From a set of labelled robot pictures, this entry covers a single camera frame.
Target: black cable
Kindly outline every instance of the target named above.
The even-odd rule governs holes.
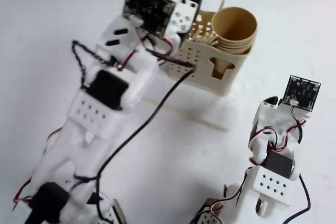
[[[126,139],[113,153],[112,155],[103,163],[103,165],[100,167],[96,177],[93,178],[89,178],[89,177],[82,177],[82,176],[77,176],[75,175],[75,178],[82,181],[83,183],[88,183],[90,181],[95,180],[96,181],[96,194],[97,197],[99,198],[99,192],[100,192],[100,177],[102,172],[104,171],[104,169],[106,168],[106,166],[111,162],[111,160],[136,136],[138,135],[157,115],[157,113],[161,110],[163,104],[166,102],[166,100],[168,99],[168,97],[175,91],[175,89],[186,79],[188,78],[192,73],[195,72],[196,68],[194,67],[194,65],[192,65],[193,68],[188,71],[187,73],[185,73],[176,83],[175,85],[168,91],[168,93],[164,96],[164,98],[162,99],[162,101],[160,102],[160,104],[157,106],[157,108],[155,109],[155,111],[153,112],[153,114],[128,138]],[[113,221],[105,218],[102,215],[101,209],[100,209],[100,205],[99,205],[99,201],[96,203],[96,208],[97,208],[97,212],[98,212],[98,216],[102,221],[106,221],[107,223],[113,224]]]
[[[302,178],[301,174],[300,174],[299,178],[300,178],[301,184],[303,186],[303,189],[305,190],[304,193],[306,194],[306,197],[307,197],[307,207],[305,209],[297,212],[296,214],[292,215],[291,217],[289,217],[287,220],[284,221],[283,224],[289,223],[293,219],[299,217],[300,215],[303,215],[305,212],[308,212],[310,210],[310,208],[311,208],[311,202],[310,202],[309,193],[308,193],[308,190],[306,188],[306,185],[305,185],[305,183],[303,181],[303,178]]]
[[[82,73],[81,76],[81,89],[86,89],[87,87],[84,85],[85,83],[85,78],[86,78],[86,67],[84,66],[84,64],[82,63],[80,57],[77,54],[76,51],[76,46],[80,47],[81,49],[83,49],[85,52],[87,52],[90,56],[92,56],[93,58],[95,58],[96,60],[98,60],[101,64],[106,65],[107,67],[113,67],[116,63],[117,63],[117,59],[114,56],[110,56],[110,60],[105,60],[103,59],[101,56],[99,56],[98,54],[96,54],[95,52],[93,52],[92,50],[90,50],[89,48],[87,48],[85,45],[81,44],[79,41],[77,40],[73,40],[72,41],[72,46],[71,46],[71,51],[73,52],[73,54],[76,57],[77,63],[79,65],[80,71]]]
[[[269,130],[272,130],[275,134],[275,144],[274,144],[274,148],[277,148],[277,145],[278,145],[278,133],[276,132],[276,130],[271,127],[271,126],[266,126],[265,129],[269,129]]]
[[[298,143],[301,144],[301,141],[302,141],[302,125],[301,125],[300,121],[296,118],[296,116],[294,115],[293,110],[294,110],[294,106],[292,106],[290,108],[290,114],[292,115],[293,119],[296,122],[296,126],[298,127],[298,130],[299,130]]]
[[[149,49],[146,49],[146,50],[148,52],[150,52],[153,56],[155,56],[155,57],[157,57],[161,60],[166,60],[166,61],[169,61],[171,63],[175,63],[177,65],[180,65],[180,66],[186,67],[186,68],[194,68],[194,70],[196,70],[196,65],[195,64],[192,64],[190,62],[183,61],[183,60],[178,60],[176,58],[169,57],[167,55],[161,54],[161,53],[153,51],[153,50],[149,50]]]

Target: red wire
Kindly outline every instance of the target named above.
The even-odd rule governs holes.
[[[140,40],[141,40],[141,42],[144,42],[146,39],[147,39],[147,37],[149,36],[149,34],[146,34],[145,36],[143,36]],[[127,57],[125,58],[125,60],[124,60],[124,62],[122,63],[122,67],[121,67],[121,69],[123,69],[126,65],[127,65],[127,63],[128,63],[128,61],[132,58],[132,56],[135,54],[135,49],[133,49],[128,55],[127,55]]]
[[[302,122],[300,123],[301,125],[304,125],[307,121],[305,119],[302,120]],[[289,127],[287,130],[286,130],[286,136],[285,136],[285,140],[284,140],[284,145],[283,147],[279,148],[279,149],[274,149],[275,151],[277,152],[281,152],[283,151],[286,147],[287,147],[287,144],[288,144],[288,132],[290,132],[291,130],[295,130],[298,126],[297,125],[293,125],[291,127]]]
[[[16,195],[14,196],[14,199],[13,199],[13,202],[16,204],[18,201],[19,201],[19,197],[20,197],[20,194],[22,193],[22,191],[23,191],[23,189],[25,189],[25,187],[27,186],[27,185],[29,185],[30,184],[30,182],[31,182],[31,178],[29,179],[29,180],[27,180],[23,185],[22,185],[22,187],[19,189],[19,191],[16,193]],[[27,197],[24,197],[22,200],[24,201],[24,202],[27,202],[27,198],[28,198],[29,196],[27,196]]]
[[[174,45],[173,43],[168,40],[167,38],[163,38],[163,41],[166,42],[170,46],[170,50],[167,52],[167,55],[170,55],[173,51]]]

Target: hole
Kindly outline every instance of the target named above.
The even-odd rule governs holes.
[[[115,35],[121,35],[121,34],[127,34],[128,33],[128,29],[124,28],[124,29],[119,29],[119,30],[115,30],[114,34]]]
[[[224,60],[224,59],[213,57],[213,58],[210,58],[210,62],[214,64],[214,69],[212,71],[211,76],[218,80],[222,80],[226,70],[236,68],[235,65],[233,65],[231,62]]]
[[[118,40],[118,39],[109,40],[105,43],[105,45],[108,46],[108,47],[119,45],[119,44],[120,44],[120,40]]]

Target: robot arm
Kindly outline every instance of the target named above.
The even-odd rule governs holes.
[[[199,4],[192,0],[125,0],[123,15],[102,34],[96,54],[92,52],[99,59],[88,71],[81,66],[82,88],[55,143],[34,171],[30,183],[32,199],[29,208],[23,206],[26,219],[18,223],[98,220],[97,212],[87,204],[94,197],[95,180],[83,181],[78,177],[97,176],[129,114],[159,70],[157,58],[146,49],[147,36],[155,36],[155,51],[174,55],[181,35],[193,24]],[[77,42],[75,46],[84,48]],[[119,64],[106,64],[111,58]],[[99,205],[103,214],[108,214],[109,207],[102,206],[112,203],[106,197],[97,200],[102,200]],[[29,222],[35,216],[38,220]]]

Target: cable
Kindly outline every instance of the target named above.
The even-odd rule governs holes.
[[[17,191],[16,195],[15,195],[14,198],[13,198],[13,202],[14,202],[15,204],[18,203],[18,201],[20,200],[20,199],[19,199],[20,194],[22,193],[23,189],[25,189],[25,187],[26,187],[27,185],[30,184],[30,182],[31,182],[31,178],[28,179],[28,180],[27,180],[27,181],[20,187],[19,191]],[[24,198],[21,199],[21,200],[23,200],[24,202],[27,202],[28,197],[30,197],[30,196],[26,196],[26,197],[24,197]]]
[[[303,120],[301,121],[301,123],[300,123],[301,126],[304,125],[306,122],[307,122],[307,121],[306,121],[305,119],[303,119]],[[281,152],[281,151],[283,151],[283,150],[287,147],[287,144],[288,144],[288,133],[289,133],[290,131],[292,131],[292,130],[295,130],[297,127],[298,127],[297,125],[293,125],[293,126],[289,127],[289,128],[286,130],[286,136],[285,136],[285,140],[284,140],[284,145],[283,145],[283,147],[281,147],[281,148],[277,148],[277,149],[275,149],[276,152]]]
[[[273,148],[276,148],[277,144],[278,144],[278,133],[276,132],[276,130],[271,127],[271,126],[266,126],[264,128],[262,128],[261,130],[257,131],[251,138],[250,138],[250,141],[249,141],[249,145],[250,145],[250,149],[251,149],[251,142],[263,131],[265,130],[272,130],[275,134],[275,144],[273,146]]]
[[[301,126],[301,123],[299,122],[299,120],[296,118],[295,114],[293,113],[293,110],[294,110],[294,106],[291,106],[290,109],[289,109],[289,111],[290,111],[291,116],[296,121],[296,125],[297,125],[297,127],[299,129],[298,143],[301,144],[301,141],[302,141],[302,126]]]
[[[46,147],[44,148],[43,155],[46,154],[46,152],[47,152],[48,142],[49,142],[50,138],[51,138],[53,135],[55,135],[56,133],[60,132],[60,131],[62,130],[62,128],[63,128],[63,127],[60,127],[60,128],[58,128],[57,130],[55,130],[55,131],[53,131],[53,132],[51,132],[51,133],[49,134],[49,136],[47,137],[47,140],[46,140]]]
[[[188,78],[192,73],[194,73],[196,70],[195,67],[193,67],[190,71],[188,71],[187,73],[185,73],[176,83],[175,85],[168,91],[168,93],[164,96],[164,98],[162,99],[162,101],[160,102],[160,104],[157,106],[157,108],[155,109],[155,111],[153,112],[153,114],[133,133],[131,134],[131,136],[126,139],[113,153],[112,155],[103,163],[103,165],[100,167],[96,177],[93,178],[89,178],[89,177],[82,177],[82,176],[77,176],[75,175],[75,178],[82,181],[83,183],[88,183],[90,181],[95,180],[96,181],[96,194],[99,198],[99,193],[100,193],[100,177],[102,172],[104,171],[104,169],[106,168],[106,166],[111,162],[111,160],[135,137],[137,136],[157,115],[157,113],[161,110],[163,104],[166,102],[166,100],[168,99],[168,97],[175,91],[175,89],[186,79]],[[79,186],[80,184],[77,184],[76,186],[73,186],[72,190],[74,190],[77,186]],[[96,203],[96,208],[97,208],[97,212],[98,212],[98,216],[102,221],[106,221],[107,223],[113,224],[112,221],[110,221],[109,219],[105,218],[102,215],[101,209],[100,209],[100,205],[99,205],[99,201]]]
[[[299,178],[300,178],[301,184],[303,186],[303,189],[305,190],[304,193],[306,194],[306,198],[307,198],[307,207],[305,209],[297,212],[296,214],[292,215],[291,217],[289,217],[287,220],[284,221],[283,224],[289,223],[293,219],[299,217],[300,215],[303,215],[305,212],[308,212],[310,210],[310,208],[311,208],[311,202],[310,202],[309,193],[308,193],[308,190],[306,188],[305,182],[303,181],[303,178],[302,178],[301,174],[300,174]]]
[[[117,59],[114,56],[110,56],[110,60],[105,60],[103,59],[101,56],[99,56],[98,54],[96,54],[95,52],[93,52],[92,50],[90,50],[89,48],[87,48],[85,45],[81,44],[79,41],[77,40],[73,40],[72,41],[72,47],[71,47],[71,51],[73,52],[73,54],[75,55],[75,58],[77,60],[77,63],[79,65],[80,71],[82,73],[81,76],[81,89],[86,89],[87,87],[85,86],[85,78],[86,78],[86,67],[83,65],[80,57],[77,54],[76,51],[76,47],[80,47],[81,49],[83,49],[85,52],[87,52],[89,55],[91,55],[93,58],[95,58],[96,60],[98,60],[101,64],[106,65],[107,67],[113,67],[116,63],[117,63]]]

